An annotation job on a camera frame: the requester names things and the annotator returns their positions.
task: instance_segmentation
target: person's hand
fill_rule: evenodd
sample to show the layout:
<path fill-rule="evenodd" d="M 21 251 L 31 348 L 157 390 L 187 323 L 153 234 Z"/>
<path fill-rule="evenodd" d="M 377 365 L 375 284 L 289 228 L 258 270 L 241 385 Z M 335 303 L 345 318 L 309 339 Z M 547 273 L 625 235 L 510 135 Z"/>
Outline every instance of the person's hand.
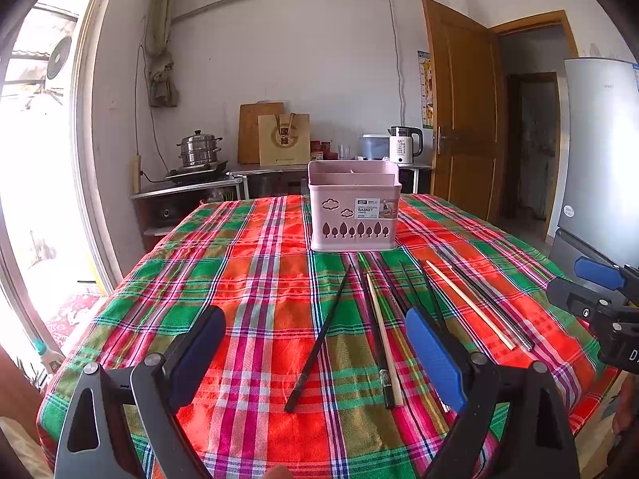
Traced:
<path fill-rule="evenodd" d="M 619 391 L 619 399 L 617 400 L 617 412 L 612 420 L 612 430 L 615 434 L 628 429 L 635 419 L 635 396 L 637 394 L 637 386 L 635 380 L 637 377 L 629 374 L 621 390 Z"/>
<path fill-rule="evenodd" d="M 293 474 L 285 466 L 278 465 L 271 468 L 262 479 L 294 479 Z"/>

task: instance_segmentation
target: pink basket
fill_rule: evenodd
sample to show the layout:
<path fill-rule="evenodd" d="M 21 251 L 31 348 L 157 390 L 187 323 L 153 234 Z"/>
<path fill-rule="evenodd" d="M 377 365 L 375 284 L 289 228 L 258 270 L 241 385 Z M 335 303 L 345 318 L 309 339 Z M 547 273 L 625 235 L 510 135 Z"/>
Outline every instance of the pink basket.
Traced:
<path fill-rule="evenodd" d="M 398 175 L 397 164 L 386 161 L 309 163 L 311 248 L 321 252 L 395 248 Z"/>

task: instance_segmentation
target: cutting board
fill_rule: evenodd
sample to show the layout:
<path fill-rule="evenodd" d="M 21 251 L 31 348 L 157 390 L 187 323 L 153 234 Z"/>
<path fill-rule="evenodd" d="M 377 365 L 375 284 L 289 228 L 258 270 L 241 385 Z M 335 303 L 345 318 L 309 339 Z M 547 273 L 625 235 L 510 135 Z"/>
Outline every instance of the cutting board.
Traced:
<path fill-rule="evenodd" d="M 240 106 L 240 130 L 238 132 L 238 164 L 260 163 L 260 115 L 282 115 L 284 103 L 257 103 Z"/>

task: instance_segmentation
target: wall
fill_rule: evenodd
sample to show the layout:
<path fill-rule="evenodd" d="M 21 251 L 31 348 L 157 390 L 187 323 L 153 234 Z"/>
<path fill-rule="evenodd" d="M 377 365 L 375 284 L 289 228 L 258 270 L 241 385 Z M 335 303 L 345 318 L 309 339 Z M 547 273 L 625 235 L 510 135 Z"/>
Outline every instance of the wall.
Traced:
<path fill-rule="evenodd" d="M 561 27 L 550 27 L 504 36 L 500 38 L 500 46 L 506 74 L 557 73 L 560 110 L 559 171 L 555 201 L 548 226 L 548 235 L 554 237 L 564 201 L 568 174 L 570 105 L 566 68 L 564 67 L 564 59 L 570 57 L 568 43 Z"/>
<path fill-rule="evenodd" d="M 487 27 L 551 10 L 564 9 L 579 56 L 635 61 L 615 25 L 597 0 L 477 0 L 479 21 Z"/>
<path fill-rule="evenodd" d="M 175 16 L 219 0 L 176 0 Z M 428 50 L 421 0 L 392 0 L 403 76 L 405 124 L 421 124 L 417 50 Z M 595 0 L 437 0 L 487 26 L 566 8 L 580 49 L 628 56 Z M 594 22 L 580 26 L 584 19 Z M 318 139 L 358 145 L 400 121 L 388 0 L 242 0 L 176 23 L 171 32 L 182 102 L 160 110 L 161 148 L 177 165 L 175 143 L 194 129 L 224 137 L 236 161 L 239 107 L 283 100 L 310 113 Z M 431 158 L 431 134 L 421 161 Z"/>
<path fill-rule="evenodd" d="M 129 196 L 133 191 L 132 158 L 135 155 L 135 55 L 149 3 L 150 0 L 108 0 L 103 10 L 93 67 L 91 140 L 98 205 L 124 275 L 145 253 Z M 153 145 L 142 65 L 140 58 L 139 145 L 143 168 L 151 179 L 156 179 L 165 171 L 157 160 Z"/>

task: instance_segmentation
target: door handle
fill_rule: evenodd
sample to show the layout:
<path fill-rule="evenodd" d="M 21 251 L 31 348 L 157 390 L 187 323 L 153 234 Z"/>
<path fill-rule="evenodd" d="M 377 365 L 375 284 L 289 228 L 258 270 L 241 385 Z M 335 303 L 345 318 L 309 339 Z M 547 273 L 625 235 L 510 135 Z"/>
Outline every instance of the door handle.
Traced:
<path fill-rule="evenodd" d="M 443 135 L 442 130 L 443 126 L 437 126 L 437 136 L 435 138 L 435 142 L 437 143 L 437 154 L 442 154 L 442 143 L 446 139 L 453 139 L 454 135 Z"/>

